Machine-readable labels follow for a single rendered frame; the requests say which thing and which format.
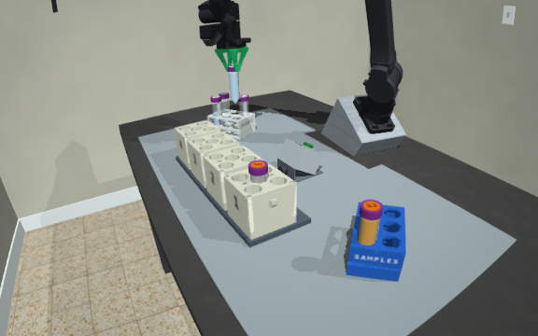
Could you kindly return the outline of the white bucket adapter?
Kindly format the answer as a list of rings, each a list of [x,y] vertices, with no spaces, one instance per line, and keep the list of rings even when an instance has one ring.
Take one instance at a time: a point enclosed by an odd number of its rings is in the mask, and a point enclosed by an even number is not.
[[[205,169],[202,155],[221,151],[230,147],[237,147],[240,146],[240,143],[233,139],[230,135],[222,131],[189,139],[187,140],[187,146],[189,152],[191,172],[203,185],[203,187],[206,188]]]
[[[220,132],[220,129],[208,120],[195,122],[192,124],[175,128],[178,157],[182,160],[182,162],[187,166],[189,170],[191,169],[191,165],[187,149],[187,140],[218,132]]]
[[[264,159],[243,145],[203,155],[207,191],[224,211],[227,203],[223,176],[248,169],[252,161]]]
[[[270,163],[261,184],[248,169],[223,178],[228,216],[250,240],[296,222],[296,182]]]

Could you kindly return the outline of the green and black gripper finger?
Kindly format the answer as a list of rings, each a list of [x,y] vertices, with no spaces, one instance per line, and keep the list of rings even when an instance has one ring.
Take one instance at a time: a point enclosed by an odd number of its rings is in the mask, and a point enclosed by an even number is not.
[[[239,63],[237,64],[237,53],[238,52],[241,52],[241,54],[240,54],[240,58],[239,58]],[[244,47],[244,48],[241,48],[241,49],[230,49],[231,57],[232,57],[232,60],[233,60],[233,63],[234,63],[235,72],[240,71],[242,62],[243,62],[247,52],[248,52],[248,47]]]
[[[221,60],[221,62],[223,63],[223,65],[224,65],[224,67],[225,67],[225,69],[227,71],[227,66],[232,66],[232,57],[230,55],[229,49],[215,49],[215,52],[218,55],[219,59]],[[223,53],[225,53],[225,52],[227,52],[228,65],[227,65],[227,63],[225,61],[225,58],[223,56]]]

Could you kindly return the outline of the blue sample rack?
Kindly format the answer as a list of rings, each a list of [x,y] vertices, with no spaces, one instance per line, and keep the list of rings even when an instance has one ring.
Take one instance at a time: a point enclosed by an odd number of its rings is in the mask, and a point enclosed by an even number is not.
[[[398,282],[405,257],[404,207],[383,205],[375,243],[362,245],[357,241],[360,204],[349,250],[347,275]]]

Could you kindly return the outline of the white tube rack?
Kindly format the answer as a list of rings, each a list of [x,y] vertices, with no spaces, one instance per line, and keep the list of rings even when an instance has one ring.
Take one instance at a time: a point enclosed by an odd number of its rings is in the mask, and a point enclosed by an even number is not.
[[[232,113],[238,113],[238,114],[232,114]],[[248,136],[251,133],[256,132],[256,124],[255,124],[255,113],[249,113],[248,116],[240,116],[239,111],[236,110],[230,110],[228,113],[221,113],[221,116],[214,117],[213,114],[207,116],[207,120],[214,124],[213,119],[223,119],[223,120],[229,120],[229,121],[223,121],[220,126],[215,125],[220,129],[222,132],[226,132],[228,135],[230,135],[234,139],[241,140],[242,138]],[[224,118],[230,116],[230,118]],[[241,118],[241,119],[235,119],[235,118]],[[237,123],[233,123],[238,122]],[[225,127],[227,126],[228,127]],[[234,128],[234,129],[233,129]],[[239,133],[239,134],[238,134]]]

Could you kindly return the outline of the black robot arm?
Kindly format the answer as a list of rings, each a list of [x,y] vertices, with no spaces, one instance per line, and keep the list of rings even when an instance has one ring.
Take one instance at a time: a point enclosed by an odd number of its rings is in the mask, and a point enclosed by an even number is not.
[[[387,133],[395,128],[390,117],[396,105],[394,101],[403,78],[403,69],[396,62],[391,0],[365,0],[365,6],[372,69],[368,80],[365,79],[362,83],[367,96],[355,97],[353,104],[368,133]],[[234,22],[240,20],[238,3],[231,0],[208,0],[198,9],[202,23],[224,21],[199,26],[200,38],[207,47],[213,47],[221,40],[239,39],[239,23]],[[226,23],[227,21],[232,23]]]

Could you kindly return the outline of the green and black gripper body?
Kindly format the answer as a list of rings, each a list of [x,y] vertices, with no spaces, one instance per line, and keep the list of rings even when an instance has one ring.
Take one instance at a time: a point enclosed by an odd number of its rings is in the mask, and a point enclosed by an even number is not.
[[[241,49],[241,48],[246,47],[247,43],[251,42],[251,38],[241,38],[241,35],[240,35],[240,21],[234,21],[234,22],[239,23],[239,39],[236,39],[236,40],[221,40],[216,44],[217,49]],[[242,42],[242,41],[244,41],[244,42]]]

